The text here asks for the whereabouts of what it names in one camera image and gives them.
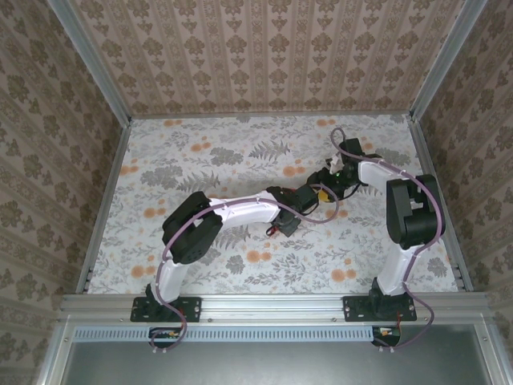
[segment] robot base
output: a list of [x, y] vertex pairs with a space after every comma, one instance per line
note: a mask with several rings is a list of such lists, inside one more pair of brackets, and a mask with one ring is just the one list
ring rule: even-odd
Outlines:
[[369, 295], [350, 295], [342, 299], [347, 322], [417, 321], [414, 300], [407, 293], [384, 295], [375, 278]]
[[[187, 322], [199, 322], [201, 297], [179, 297], [171, 303], [180, 311]], [[167, 307], [160, 305], [153, 297], [150, 285], [146, 287], [146, 297], [134, 299], [130, 321], [132, 322], [180, 322], [180, 318]]]

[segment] gray leaf pattern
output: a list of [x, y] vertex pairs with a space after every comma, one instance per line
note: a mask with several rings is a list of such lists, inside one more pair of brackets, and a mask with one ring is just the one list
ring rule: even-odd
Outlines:
[[[273, 185], [297, 188], [333, 155], [329, 133], [339, 125], [366, 153], [421, 172], [402, 115], [132, 121], [89, 293], [142, 293], [160, 261], [162, 223], [192, 192], [233, 198]], [[332, 212], [333, 204], [321, 203], [311, 217]], [[6, 225], [26, 220], [15, 207], [0, 213]], [[289, 238], [267, 237], [262, 223], [223, 229], [189, 268], [182, 293], [366, 292], [391, 244], [385, 217], [384, 196], [366, 187], [343, 202], [336, 220], [303, 221]], [[410, 287], [457, 290], [443, 243], [418, 259]], [[33, 298], [47, 295], [38, 288]]]
[[182, 176], [182, 168], [179, 166], [158, 167], [155, 171], [146, 171], [141, 176], [141, 183], [148, 186], [160, 185], [165, 189], [176, 187], [176, 176]]
[[290, 152], [289, 146], [284, 144], [283, 141], [280, 143], [271, 140], [270, 142], [262, 142], [258, 144], [250, 153], [249, 156], [252, 158], [258, 158], [263, 160], [274, 160], [278, 159], [280, 155], [286, 155]]
[[220, 183], [219, 177], [215, 175], [213, 171], [211, 171], [210, 174], [205, 171], [200, 171], [200, 174], [193, 172], [180, 182], [177, 188], [181, 191], [194, 192], [208, 190], [209, 188], [216, 187]]

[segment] yellow component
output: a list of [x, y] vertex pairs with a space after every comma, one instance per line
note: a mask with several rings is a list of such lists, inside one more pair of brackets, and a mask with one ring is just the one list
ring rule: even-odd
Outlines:
[[319, 201], [329, 202], [329, 196], [326, 191], [321, 190], [317, 195], [319, 196]]

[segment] cable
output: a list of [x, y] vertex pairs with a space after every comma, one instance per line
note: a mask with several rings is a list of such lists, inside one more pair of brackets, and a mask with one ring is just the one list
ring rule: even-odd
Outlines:
[[397, 167], [393, 166], [392, 164], [386, 163], [381, 158], [367, 158], [365, 156], [354, 155], [354, 154], [352, 154], [350, 152], [347, 152], [347, 151], [343, 150], [342, 148], [340, 148], [340, 146], [335, 141], [335, 132], [340, 132], [342, 134], [343, 140], [345, 140], [345, 132], [344, 132], [344, 130], [342, 130], [342, 128], [337, 127], [337, 128], [335, 128], [335, 129], [333, 129], [331, 131], [331, 134], [329, 136], [329, 138], [331, 139], [331, 143], [333, 144], [333, 146], [335, 146], [335, 148], [341, 154], [343, 154], [345, 156], [352, 157], [354, 159], [364, 160], [364, 161], [368, 161], [368, 162], [371, 162], [371, 163], [379, 164], [379, 165], [383, 166], [384, 168], [388, 168], [390, 171], [397, 173], [399, 176], [405, 176], [406, 178], [410, 179], [411, 181], [413, 181], [426, 194], [428, 199], [431, 201], [431, 204], [433, 205], [434, 211], [436, 213], [436, 233], [434, 234], [433, 239], [431, 241], [429, 241], [428, 243], [426, 243], [424, 246], [421, 246], [421, 247], [419, 247], [418, 249], [416, 249], [414, 251], [414, 253], [412, 255], [412, 258], [410, 260], [410, 264], [406, 268], [406, 272], [405, 272], [404, 277], [402, 279], [402, 287], [403, 287], [403, 289], [415, 301], [417, 301], [418, 303], [420, 303], [421, 305], [423, 305], [424, 307], [426, 307], [429, 310], [429, 312], [430, 312], [430, 319], [427, 322], [427, 324], [422, 328], [422, 330], [420, 330], [413, 338], [409, 339], [406, 342], [400, 343], [397, 346], [391, 347], [391, 346], [388, 346], [383, 341], [379, 341], [379, 342], [382, 342], [385, 346], [388, 346], [390, 348], [390, 350], [398, 349], [398, 348], [401, 348], [401, 347], [407, 347], [408, 345], [410, 345], [411, 343], [413, 343], [414, 341], [419, 339], [422, 335], [424, 335], [428, 331], [428, 329], [430, 328], [431, 324], [434, 321], [434, 311], [433, 311], [433, 309], [427, 303], [425, 303], [422, 299], [420, 299], [419, 297], [414, 295], [410, 291], [410, 289], [408, 288], [408, 285], [406, 283], [408, 281], [408, 277], [410, 276], [411, 270], [414, 267], [414, 263], [415, 263], [415, 260], [417, 259], [417, 256], [422, 251], [424, 251], [425, 249], [429, 249], [432, 245], [434, 245], [434, 243], [442, 235], [442, 210], [440, 209], [440, 206], [438, 205], [438, 202], [436, 201], [436, 199], [434, 199], [434, 196], [431, 193], [431, 191], [423, 183], [421, 183], [419, 180], [417, 180], [413, 175], [409, 174], [405, 170], [401, 170], [400, 168], [397, 168]]
[[[338, 209], [340, 207], [340, 202], [337, 198], [337, 195], [330, 188], [324, 186], [323, 184], [311, 184], [310, 187], [321, 188], [321, 189], [325, 190], [329, 195], [331, 195], [331, 197], [333, 198], [335, 205], [336, 205], [335, 212], [333, 213], [333, 215], [331, 217], [329, 217], [327, 219], [315, 220], [312, 218], [308, 218], [307, 216], [297, 212], [294, 209], [291, 209], [289, 206], [284, 205], [281, 202], [273, 201], [271, 199], [258, 198], [258, 197], [257, 198], [240, 198], [235, 201], [223, 202], [218, 205], [213, 205], [213, 206], [207, 207], [206, 209], [203, 209], [199, 213], [193, 215], [191, 217], [191, 219], [189, 219], [187, 222], [185, 222], [184, 225], [182, 225], [182, 227], [180, 227], [178, 229], [178, 231], [171, 237], [169, 242], [166, 244], [166, 247], [164, 248], [164, 251], [162, 252], [162, 261], [159, 264], [159, 268], [157, 269], [157, 274], [156, 274], [155, 292], [156, 292], [156, 297], [159, 300], [159, 302], [163, 306], [165, 306], [169, 310], [171, 310], [173, 313], [178, 315], [183, 326], [182, 326], [182, 332], [180, 333], [180, 336], [178, 337], [178, 339], [169, 348], [161, 349], [163, 352], [176, 348], [182, 342], [182, 340], [185, 338], [185, 335], [187, 333], [187, 319], [185, 319], [184, 315], [181, 314], [174, 306], [171, 306], [170, 304], [168, 304], [167, 302], [164, 301], [164, 299], [162, 298], [162, 295], [160, 294], [160, 288], [159, 288], [160, 275], [162, 274], [162, 269], [164, 267], [165, 262], [170, 259], [170, 257], [168, 257], [169, 250], [171, 249], [171, 246], [173, 245], [173, 243], [175, 243], [176, 239], [178, 239], [178, 237], [185, 231], [185, 229], [187, 227], [189, 227], [194, 221], [200, 219], [206, 213], [210, 213], [211, 211], [214, 211], [217, 209], [224, 209], [228, 206], [241, 205], [243, 203], [264, 202], [264, 203], [269, 203], [271, 205], [276, 205], [281, 209], [285, 209], [285, 210], [291, 212], [296, 217], [301, 218], [303, 221], [307, 221], [307, 222], [311, 222], [311, 223], [315, 223], [315, 224], [328, 223], [329, 221], [335, 219], [337, 217]], [[152, 335], [151, 341], [150, 341], [150, 345], [151, 345], [151, 347], [153, 347], [153, 352], [157, 352], [157, 350], [160, 349], [155, 345], [155, 337], [158, 334], [157, 332], [158, 332], [158, 330], [156, 330], [156, 332]]]
[[343, 197], [342, 199], [340, 199], [340, 201], [344, 201], [347, 198], [351, 198], [361, 185], [361, 183], [358, 183], [356, 186], [354, 186], [353, 191], [351, 191], [347, 197]]

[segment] bracket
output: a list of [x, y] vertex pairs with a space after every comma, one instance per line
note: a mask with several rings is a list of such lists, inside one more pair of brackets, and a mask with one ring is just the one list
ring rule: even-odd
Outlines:
[[[179, 297], [171, 306], [180, 311], [187, 322], [200, 321], [201, 297]], [[146, 297], [136, 297], [131, 308], [132, 322], [180, 322], [178, 315], [161, 305], [153, 298], [150, 285], [146, 288]]]
[[346, 322], [396, 322], [398, 315], [402, 321], [417, 321], [414, 300], [408, 295], [394, 296], [394, 309], [384, 314], [376, 313], [369, 296], [350, 295], [342, 299]]

